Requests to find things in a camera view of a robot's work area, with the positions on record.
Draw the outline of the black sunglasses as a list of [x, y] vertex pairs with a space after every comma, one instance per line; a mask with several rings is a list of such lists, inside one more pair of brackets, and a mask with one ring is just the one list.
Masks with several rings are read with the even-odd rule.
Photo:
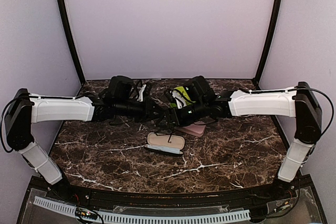
[[158, 119], [155, 122], [155, 127], [156, 127], [156, 131], [154, 132], [154, 134], [156, 136], [160, 136], [160, 135], [168, 135], [168, 143], [171, 143], [171, 139], [172, 139], [172, 135], [175, 132], [175, 128], [171, 127], [169, 124], [165, 123], [161, 123], [162, 119]]

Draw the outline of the pink glasses case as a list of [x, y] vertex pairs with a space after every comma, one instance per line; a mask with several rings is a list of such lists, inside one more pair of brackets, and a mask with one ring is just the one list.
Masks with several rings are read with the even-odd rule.
[[197, 122], [184, 127], [176, 127], [175, 129], [185, 134], [202, 137], [204, 135], [206, 125], [203, 122]]

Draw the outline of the black glasses case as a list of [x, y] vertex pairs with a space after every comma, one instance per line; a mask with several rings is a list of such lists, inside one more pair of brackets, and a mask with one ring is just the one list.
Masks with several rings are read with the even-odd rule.
[[[147, 144], [149, 144], [149, 145], [160, 145], [160, 146], [167, 146], [167, 147], [178, 148], [182, 152], [182, 149], [185, 146], [185, 139], [184, 139], [184, 137], [178, 136], [178, 135], [172, 135], [172, 139], [171, 139], [172, 142], [168, 143], [167, 140], [168, 140], [168, 135], [156, 136], [154, 134], [154, 132], [151, 132], [147, 136], [147, 142], [146, 142], [144, 148], [146, 148]], [[179, 155], [179, 154], [172, 154], [172, 153], [166, 153], [166, 152], [161, 152], [161, 151], [157, 151], [157, 150], [152, 150], [152, 149], [149, 149], [149, 148], [146, 148], [146, 149], [150, 150], [150, 151], [159, 152], [161, 154], [167, 154], [167, 155], [174, 155], [174, 156], [183, 155], [183, 152], [182, 152], [182, 154]]]

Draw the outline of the blue cleaning cloth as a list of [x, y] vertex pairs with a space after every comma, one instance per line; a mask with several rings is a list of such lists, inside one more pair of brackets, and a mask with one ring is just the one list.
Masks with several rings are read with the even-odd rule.
[[173, 147], [167, 147], [167, 146], [160, 146], [160, 145], [146, 145], [146, 148], [152, 149], [152, 150], [157, 150], [161, 152], [166, 152], [166, 153], [172, 153], [172, 154], [182, 154], [181, 150], [178, 148], [173, 148]]

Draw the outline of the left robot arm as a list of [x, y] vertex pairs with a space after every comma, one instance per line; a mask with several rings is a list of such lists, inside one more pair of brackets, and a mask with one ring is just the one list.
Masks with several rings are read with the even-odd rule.
[[19, 89], [1, 115], [1, 144], [5, 152], [19, 152], [54, 185], [54, 193], [63, 201], [74, 197], [74, 189], [64, 180], [60, 168], [40, 147], [31, 133], [31, 125], [46, 121], [102, 122], [115, 116], [133, 118], [136, 122], [159, 119], [164, 110], [150, 96], [151, 86], [142, 88], [131, 78], [114, 76], [99, 94], [85, 93], [77, 97], [44, 96]]

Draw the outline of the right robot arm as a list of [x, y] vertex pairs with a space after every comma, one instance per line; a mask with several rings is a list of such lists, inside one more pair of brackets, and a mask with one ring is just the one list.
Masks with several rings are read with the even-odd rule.
[[238, 89], [216, 94], [203, 76], [197, 76], [185, 82], [183, 88], [186, 94], [182, 98], [188, 104], [166, 111], [169, 127], [189, 126], [207, 116], [214, 120], [245, 115], [279, 115], [296, 119], [296, 132], [279, 168], [279, 180], [268, 187], [268, 195], [273, 200], [287, 193], [287, 183], [293, 181], [325, 133], [322, 129], [322, 108], [314, 95], [317, 90], [306, 82], [278, 90]]

